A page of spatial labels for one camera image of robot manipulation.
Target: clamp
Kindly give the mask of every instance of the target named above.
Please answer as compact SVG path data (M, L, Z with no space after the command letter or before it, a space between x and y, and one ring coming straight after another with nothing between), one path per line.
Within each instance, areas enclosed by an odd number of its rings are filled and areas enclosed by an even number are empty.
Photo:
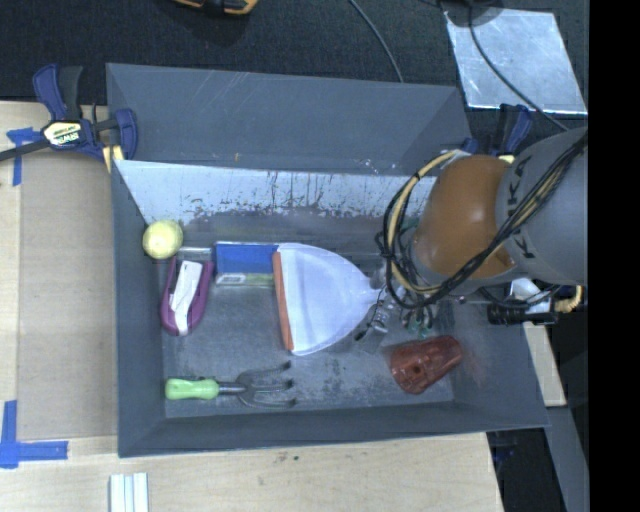
M61 68L48 64L33 76L33 88L51 116L51 121L40 130L41 137L35 142L23 144L0 153L0 161L18 158L44 148L54 151L75 151L100 162L110 163L111 147L99 139L104 130L118 128L119 152L125 159L133 158L138 145L135 116L131 109L120 109L114 117L105 121L90 122L83 119L77 104L78 79L82 67Z

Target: green handle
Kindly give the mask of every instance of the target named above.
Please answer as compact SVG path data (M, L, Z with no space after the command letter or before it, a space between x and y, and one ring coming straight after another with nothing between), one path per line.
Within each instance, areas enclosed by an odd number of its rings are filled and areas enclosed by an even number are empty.
M182 400L183 398L211 400L218 396L219 391L220 385L213 379L167 379L164 386L165 396L169 400Z

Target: red object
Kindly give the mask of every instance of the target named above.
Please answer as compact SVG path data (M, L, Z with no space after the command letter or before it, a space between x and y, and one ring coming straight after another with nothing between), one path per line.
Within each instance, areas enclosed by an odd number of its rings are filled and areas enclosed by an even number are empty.
M418 395L462 361L462 347L452 336L401 345L391 353L391 374L407 393Z

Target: brown object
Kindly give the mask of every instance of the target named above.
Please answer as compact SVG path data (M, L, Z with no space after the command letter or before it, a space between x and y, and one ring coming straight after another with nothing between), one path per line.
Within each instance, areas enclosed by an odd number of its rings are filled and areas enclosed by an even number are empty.
M429 194L413 238L415 254L423 265L450 277L489 246L498 231L496 195L506 170L506 162L488 155L461 158L445 168ZM496 276L513 265L501 248L472 277Z
M276 298L278 299L278 316L280 318L280 332L284 348L293 350L293 337L291 336L291 325L289 324L289 313L287 313L287 299L284 294L284 277L282 275L282 257L278 251L273 253L273 282L276 287Z
M411 342L391 354L391 374L407 393L418 395L462 361L462 347L452 336Z

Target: black cable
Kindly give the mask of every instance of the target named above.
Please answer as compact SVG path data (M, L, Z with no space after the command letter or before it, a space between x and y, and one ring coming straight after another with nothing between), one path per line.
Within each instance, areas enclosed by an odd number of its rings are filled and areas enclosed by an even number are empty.
M507 79L507 77L505 77L500 70L495 66L495 64L491 61L491 59L489 59L489 56L485 53L484 49L482 48L482 46L480 45L480 42L478 41L478 37L476 35L476 31L473 28L473 6L474 4L476 4L476 2L469 2L469 31L471 32L471 38L473 39L473 43L475 44L476 48L478 49L478 51L480 52L480 55L482 56L482 58L484 59L484 61L487 63L487 65L492 69L492 71L496 74L496 76L502 80L502 82L509 88L511 89L511 91L513 91L513 93L518 96L519 98L521 98L525 103L527 103L529 106L531 106L536 112L540 113L547 121L553 123L556 127L560 128L562 131L567 131L568 128L563 125L561 122L557 121L556 119L554 119L553 117L551 117L550 115L548 115L541 107L539 107L533 100L531 100L529 97L525 96L525 94L520 91L515 85L513 85L509 79Z
M400 275L407 280L409 283L415 282L410 279L410 270L400 264L398 261L398 257L396 256L396 238L398 235L394 237L391 245L389 245L387 240L387 233L389 232L389 216L390 212L393 210L395 203L400 198L403 190L409 186L410 180L402 187L392 198L389 205L387 206L387 210L385 211L385 215L383 218L383 231L376 235L376 242L379 247L381 247L381 254L383 257L387 259L387 272L386 272L386 283L387 288L392 294L394 300L403 308L406 309L417 309L420 307L425 307L430 304L435 304L438 300L449 295L455 288L457 288L460 284L462 284L465 280L473 275L473 273L480 268L480 266L485 262L485 260L493 254L493 252L500 247L516 230L520 229L524 222L527 222L531 218L533 218L540 209L549 201L555 190L557 189L560 181L565 176L567 170L569 169L570 164L577 158L580 154L584 152L584 149L588 146L588 131L585 131L584 135L576 141L569 149L567 149L564 153L562 153L556 160L551 164L549 169L545 172L545 174L537 181L535 186L525 195L525 198L520 202L520 204L516 207L515 211L511 214L511 216L503 223L503 225L498 230L498 233L493 238L489 246L478 253L476 256L471 258L465 265L463 265L453 276L449 277L445 281L443 281L438 287L435 293L430 294L428 297L418 296L416 293L416 297L410 297L411 301L404 301L397 297L397 294L393 291L392 286L392 269L391 262L396 265L396 268ZM399 233L399 226L401 224L398 222L395 228L395 233Z
M385 43L384 38L382 37L380 32L378 32L378 29L376 28L376 26L369 19L369 17L362 10L362 8L357 4L356 0L349 0L349 3L351 5L353 5L353 7L356 9L356 11L358 11L360 16L362 16L362 19L364 19L364 21L367 22L367 25L369 25L369 28L373 31L375 36L378 38L378 41L380 41L380 44L382 45L382 48L384 48L384 51L386 52L387 57L389 57L389 60L391 61L391 64L393 65L393 69L395 70L396 75L398 75L398 80L400 80L401 83L404 83L404 78L402 77L402 73L400 72L400 68L398 67L398 64L396 63L396 59L394 59L393 54L391 53L391 50L389 50L389 47L387 46L387 43Z
M427 0L420 0L420 3L424 5L428 5L429 7L433 7L435 9L442 10L441 2L438 2L437 4L432 4L431 2L427 2Z

